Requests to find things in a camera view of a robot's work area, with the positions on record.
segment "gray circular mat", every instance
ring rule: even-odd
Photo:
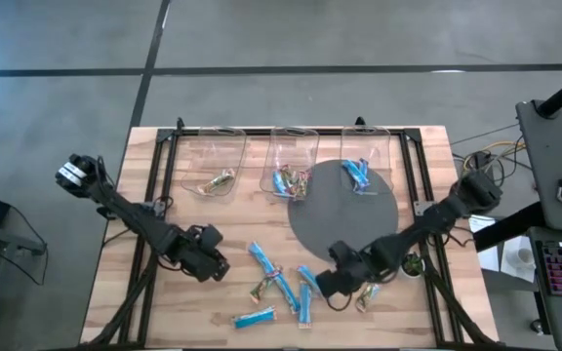
[[[344,240],[355,250],[398,227],[394,194],[377,173],[368,171],[370,188],[378,195],[357,195],[340,160],[316,164],[304,201],[290,201],[290,225],[301,244],[319,258],[332,261],[329,247]]]

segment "black desk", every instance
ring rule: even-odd
[[[520,102],[516,110],[540,201],[476,232],[474,239],[479,252],[525,233],[533,241],[562,238],[562,203],[556,199],[558,180],[562,178],[562,109],[556,112],[555,119],[542,118],[532,102]],[[540,270],[536,278],[540,291],[535,293],[535,298],[544,331],[552,333],[554,343],[562,350],[562,297],[549,295]]]

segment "black floor stripe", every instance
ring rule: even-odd
[[[423,73],[423,72],[562,71],[562,63],[431,64],[431,65],[311,65],[155,68],[156,76],[223,76],[266,74]]]
[[[0,77],[140,76],[142,68],[0,69]]]
[[[170,6],[171,0],[163,0],[162,5],[160,5],[160,12],[157,15],[157,20],[155,21],[153,39],[151,40],[151,46],[148,49],[146,64],[144,65],[144,73],[140,81],[140,88],[138,89],[138,95],[136,96],[134,111],[132,112],[132,118],[129,123],[130,129],[132,127],[138,127],[141,124],[142,113],[144,112],[144,104],[146,103],[146,96],[148,95],[148,89],[151,86],[153,67],[155,67],[157,53],[160,50],[162,34],[164,34],[164,24],[166,23],[166,16],[168,15]]]

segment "gray floor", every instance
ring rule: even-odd
[[[0,69],[142,68],[160,3],[0,0]],[[176,0],[156,66],[493,63],[562,63],[562,1]],[[59,189],[54,173],[76,152],[103,155],[117,175],[140,82],[0,78],[0,199],[29,217],[52,253],[42,288],[7,272],[0,350],[76,343],[105,223],[90,201]],[[164,76],[151,81],[141,124],[181,116],[201,126],[339,125],[363,116],[446,125],[454,141],[515,123],[515,103],[561,86],[562,71]],[[518,137],[510,129],[453,150]],[[494,215],[534,202],[533,187],[518,170]],[[552,348],[528,331],[531,294],[489,290],[502,341]]]

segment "black metal frame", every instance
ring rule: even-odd
[[[270,128],[247,128],[244,129],[247,136],[269,136]],[[341,128],[320,128],[315,130],[320,136],[340,136]],[[407,185],[409,188],[409,196],[411,203],[411,211],[414,214],[414,219],[417,219],[419,215],[416,212],[416,203],[418,201],[434,201],[434,195],[432,192],[430,177],[428,173],[428,165],[426,163],[426,157],[423,150],[422,135],[420,129],[391,129],[389,130],[391,135],[398,137],[400,140],[403,163],[405,167],[405,175],[407,179]],[[171,189],[171,180],[173,169],[175,165],[175,158],[177,155],[177,145],[178,139],[181,136],[185,137],[195,137],[198,135],[198,129],[182,129],[178,127],[177,129],[160,129],[157,132],[155,147],[153,150],[153,157],[151,160],[151,168],[149,170],[149,178],[146,185],[146,193],[144,196],[144,201],[153,201],[154,189],[157,181],[157,175],[159,171],[160,158],[162,154],[162,148],[165,142],[170,142],[166,172],[164,174],[164,182],[162,184],[161,196],[169,196]],[[418,163],[420,167],[421,182],[424,191],[424,199],[421,200],[419,196],[419,190],[416,187],[416,179],[414,175],[412,154],[410,151],[409,143],[412,142],[416,148]],[[446,257],[446,251],[444,249],[444,243],[440,235],[434,236],[436,256],[439,261],[440,273],[442,278],[445,280],[449,288],[452,287],[452,280],[450,276],[450,270],[448,267],[448,259]],[[120,333],[118,335],[116,344],[105,344],[98,345],[92,349],[101,350],[139,350],[145,348],[146,336],[148,333],[148,323],[150,319],[153,290],[155,286],[155,278],[157,272],[157,260],[154,257],[149,259],[147,266],[141,274],[141,264],[142,257],[144,253],[144,240],[138,237],[136,242],[136,248],[134,250],[134,259],[132,263],[132,269],[130,273],[130,280],[128,283],[128,299],[126,303],[133,305],[138,299],[141,293],[141,281],[143,280],[144,297],[142,301],[142,308],[140,313],[140,323],[138,329],[138,335],[136,341],[130,341],[130,328],[132,322],[132,312],[130,311],[126,314],[124,321],[121,324]],[[428,254],[428,246],[426,241],[420,242],[420,249],[422,254]],[[435,293],[435,288],[430,283],[430,281],[425,280],[426,285],[426,295],[428,299],[428,309],[430,311],[431,322],[433,326],[433,333],[435,336],[435,342],[440,345],[445,340],[444,330],[442,325],[442,320],[439,311],[439,305],[437,302],[437,295]],[[454,342],[463,342],[462,330],[457,317],[453,311],[448,308],[449,319],[453,331]]]

